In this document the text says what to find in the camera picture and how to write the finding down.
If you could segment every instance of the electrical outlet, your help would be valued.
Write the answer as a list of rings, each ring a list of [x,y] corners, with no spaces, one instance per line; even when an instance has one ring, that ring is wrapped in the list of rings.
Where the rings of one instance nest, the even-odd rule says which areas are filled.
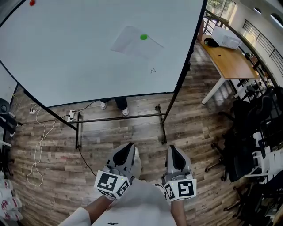
[[[75,115],[75,110],[70,110],[70,113],[69,113],[69,117],[67,119],[67,122],[71,122],[72,119],[71,118],[74,118],[74,115]]]

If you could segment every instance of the white shirt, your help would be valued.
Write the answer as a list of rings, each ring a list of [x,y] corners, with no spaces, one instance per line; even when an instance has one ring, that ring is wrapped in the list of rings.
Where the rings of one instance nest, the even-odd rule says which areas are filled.
[[[90,226],[88,212],[78,208],[59,226]],[[121,199],[97,219],[93,226],[175,226],[170,206],[154,185],[134,179]]]

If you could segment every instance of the whiteboard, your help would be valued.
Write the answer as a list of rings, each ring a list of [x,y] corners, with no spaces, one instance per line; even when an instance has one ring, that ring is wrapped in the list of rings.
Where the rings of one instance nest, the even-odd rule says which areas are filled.
[[[0,60],[45,106],[173,92],[202,4],[36,0],[30,6],[25,1],[0,28]],[[126,26],[144,31],[164,48],[151,60],[111,51]]]

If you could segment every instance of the whiteboard frame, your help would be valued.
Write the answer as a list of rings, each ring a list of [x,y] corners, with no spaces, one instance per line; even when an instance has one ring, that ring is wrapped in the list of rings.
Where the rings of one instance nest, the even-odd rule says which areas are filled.
[[[6,16],[6,18],[3,20],[3,22],[0,24],[0,28],[2,27],[2,25],[7,21],[7,19],[17,10],[17,8],[19,8],[26,0],[22,0],[20,1],[15,8],[13,8],[13,10]],[[32,96],[18,81],[17,79],[11,74],[11,72],[8,70],[8,68],[3,64],[3,62],[0,59],[0,64],[2,64],[2,66],[5,68],[5,70],[8,72],[8,74],[19,84],[23,87],[24,89],[24,93],[30,98],[32,99],[35,103],[37,103],[41,108],[43,108],[45,111],[47,111],[49,114],[51,114],[53,117],[55,117],[56,119],[58,119],[59,121],[61,121],[62,123],[64,123],[65,125],[69,126],[70,128],[74,129],[76,131],[76,149],[79,148],[79,143],[78,143],[78,133],[79,133],[79,124],[80,123],[87,123],[87,122],[98,122],[98,121],[111,121],[111,120],[121,120],[121,119],[130,119],[130,118],[140,118],[140,117],[154,117],[154,116],[159,116],[161,118],[161,126],[162,126],[162,130],[163,130],[163,135],[164,135],[164,140],[162,141],[162,143],[166,143],[166,134],[165,134],[165,128],[164,128],[164,122],[174,104],[174,101],[182,87],[183,81],[185,80],[185,77],[187,75],[187,72],[190,70],[190,58],[192,53],[194,52],[194,45],[196,42],[196,38],[199,32],[199,28],[201,25],[201,22],[203,20],[203,15],[205,13],[205,9],[206,9],[206,5],[207,5],[207,0],[203,0],[203,5],[201,8],[201,12],[199,15],[199,19],[197,22],[197,26],[195,29],[195,33],[190,45],[190,49],[188,51],[187,57],[185,59],[184,62],[184,66],[182,68],[181,74],[179,76],[178,82],[176,84],[176,87],[174,89],[173,92],[164,92],[164,93],[150,93],[150,94],[138,94],[138,95],[131,95],[131,96],[120,96],[120,97],[136,97],[136,96],[145,96],[145,95],[157,95],[157,94],[174,94],[170,104],[166,110],[166,113],[162,113],[161,112],[161,108],[160,105],[156,106],[156,110],[159,111],[160,113],[157,114],[148,114],[148,115],[137,115],[137,116],[126,116],[126,117],[114,117],[114,118],[103,118],[103,119],[94,119],[94,120],[84,120],[84,121],[79,121],[79,117],[80,117],[80,112],[78,112],[78,118],[77,121],[72,121],[72,122],[67,122],[65,121],[63,118],[61,118],[59,115],[57,115],[56,113],[54,113],[50,108],[51,107],[55,107],[55,106],[63,106],[63,105],[70,105],[70,104],[76,104],[76,103],[83,103],[83,102],[91,102],[91,101],[96,101],[96,99],[94,100],[86,100],[86,101],[81,101],[81,102],[74,102],[74,103],[67,103],[67,104],[62,104],[62,105],[55,105],[55,106],[50,106],[50,107],[46,107],[44,106],[40,101],[38,101],[34,96]]]

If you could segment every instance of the wooden table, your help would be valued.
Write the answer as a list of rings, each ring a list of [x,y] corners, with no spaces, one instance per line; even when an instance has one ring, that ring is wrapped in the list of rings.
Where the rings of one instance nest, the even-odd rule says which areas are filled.
[[[202,47],[206,50],[212,63],[217,68],[221,78],[202,100],[202,104],[205,104],[225,82],[225,80],[232,79],[252,79],[245,86],[248,86],[254,79],[258,79],[258,75],[252,68],[251,63],[243,56],[239,49],[229,49],[225,47],[209,47],[204,44],[206,38],[211,36],[203,35],[201,41]]]

